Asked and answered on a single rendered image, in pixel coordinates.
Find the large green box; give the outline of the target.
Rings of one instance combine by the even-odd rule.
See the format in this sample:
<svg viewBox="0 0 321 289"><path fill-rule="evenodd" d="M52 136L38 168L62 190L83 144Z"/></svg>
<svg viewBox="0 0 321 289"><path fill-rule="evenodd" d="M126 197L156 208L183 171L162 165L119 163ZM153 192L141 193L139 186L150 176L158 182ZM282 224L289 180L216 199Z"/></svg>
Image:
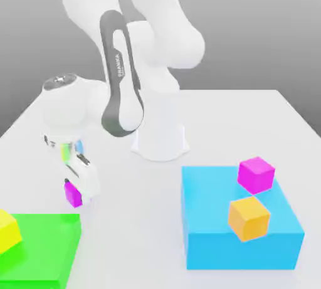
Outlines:
<svg viewBox="0 0 321 289"><path fill-rule="evenodd" d="M14 214L22 242L0 255L0 289L66 289L82 234L79 214Z"/></svg>

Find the large blue box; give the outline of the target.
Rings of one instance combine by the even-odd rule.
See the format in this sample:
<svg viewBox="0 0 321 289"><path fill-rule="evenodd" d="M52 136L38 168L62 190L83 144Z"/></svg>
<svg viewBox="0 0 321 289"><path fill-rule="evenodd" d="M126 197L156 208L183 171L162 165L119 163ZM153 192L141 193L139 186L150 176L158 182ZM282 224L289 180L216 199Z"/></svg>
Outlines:
<svg viewBox="0 0 321 289"><path fill-rule="evenodd" d="M181 215L188 270L293 270L305 232L278 181L258 200L271 214L265 236L242 242L229 227L232 201L250 194L235 166L184 166Z"/></svg>

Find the small orange cube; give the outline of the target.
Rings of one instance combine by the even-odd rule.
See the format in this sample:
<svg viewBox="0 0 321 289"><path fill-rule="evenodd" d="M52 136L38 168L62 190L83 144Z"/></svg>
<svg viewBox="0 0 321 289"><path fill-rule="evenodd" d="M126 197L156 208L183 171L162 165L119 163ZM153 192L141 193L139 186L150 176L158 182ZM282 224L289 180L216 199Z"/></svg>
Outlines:
<svg viewBox="0 0 321 289"><path fill-rule="evenodd" d="M266 236L271 213L254 196L229 204L228 225L241 242Z"/></svg>

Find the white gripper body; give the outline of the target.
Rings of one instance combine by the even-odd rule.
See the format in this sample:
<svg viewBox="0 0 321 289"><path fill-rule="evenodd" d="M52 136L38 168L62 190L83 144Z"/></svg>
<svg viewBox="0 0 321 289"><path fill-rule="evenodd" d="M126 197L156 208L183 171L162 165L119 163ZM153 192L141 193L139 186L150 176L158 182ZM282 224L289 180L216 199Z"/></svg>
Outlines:
<svg viewBox="0 0 321 289"><path fill-rule="evenodd" d="M88 204L100 194L100 181L94 164L85 156L75 156L65 164L65 183L79 193L82 204Z"/></svg>

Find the small yellow cube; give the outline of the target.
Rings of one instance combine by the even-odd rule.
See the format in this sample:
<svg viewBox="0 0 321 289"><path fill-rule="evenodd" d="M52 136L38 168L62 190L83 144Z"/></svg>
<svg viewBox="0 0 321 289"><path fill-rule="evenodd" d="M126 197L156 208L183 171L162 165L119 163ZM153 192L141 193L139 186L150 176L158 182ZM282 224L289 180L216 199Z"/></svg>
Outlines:
<svg viewBox="0 0 321 289"><path fill-rule="evenodd" d="M17 220L0 209L0 255L22 241Z"/></svg>

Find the small magenta cube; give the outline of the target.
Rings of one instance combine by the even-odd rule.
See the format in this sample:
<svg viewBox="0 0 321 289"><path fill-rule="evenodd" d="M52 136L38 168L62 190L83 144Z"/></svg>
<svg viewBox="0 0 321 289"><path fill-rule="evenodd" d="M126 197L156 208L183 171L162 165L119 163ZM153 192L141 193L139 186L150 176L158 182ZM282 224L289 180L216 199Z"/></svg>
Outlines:
<svg viewBox="0 0 321 289"><path fill-rule="evenodd" d="M66 199L74 208L83 204L82 194L68 179L65 179L64 190Z"/></svg>
<svg viewBox="0 0 321 289"><path fill-rule="evenodd" d="M258 194L272 188L275 168L261 157L240 162L238 183L250 194Z"/></svg>

